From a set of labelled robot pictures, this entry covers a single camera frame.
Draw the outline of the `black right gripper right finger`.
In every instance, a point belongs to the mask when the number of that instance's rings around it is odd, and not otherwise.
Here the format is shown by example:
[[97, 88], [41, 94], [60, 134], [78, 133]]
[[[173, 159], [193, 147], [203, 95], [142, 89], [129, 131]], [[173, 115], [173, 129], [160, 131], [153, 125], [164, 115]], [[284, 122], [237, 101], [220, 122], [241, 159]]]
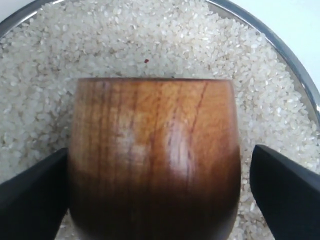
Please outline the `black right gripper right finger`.
[[320, 238], [320, 176], [293, 160], [257, 144], [249, 184], [276, 240]]

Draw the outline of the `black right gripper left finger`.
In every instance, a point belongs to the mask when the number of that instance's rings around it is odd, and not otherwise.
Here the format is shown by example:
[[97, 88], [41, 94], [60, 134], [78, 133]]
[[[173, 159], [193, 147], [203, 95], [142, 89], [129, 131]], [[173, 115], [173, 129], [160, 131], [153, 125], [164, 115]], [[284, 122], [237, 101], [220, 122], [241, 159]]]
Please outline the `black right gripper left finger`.
[[67, 148], [0, 185], [0, 238], [53, 240], [69, 206]]

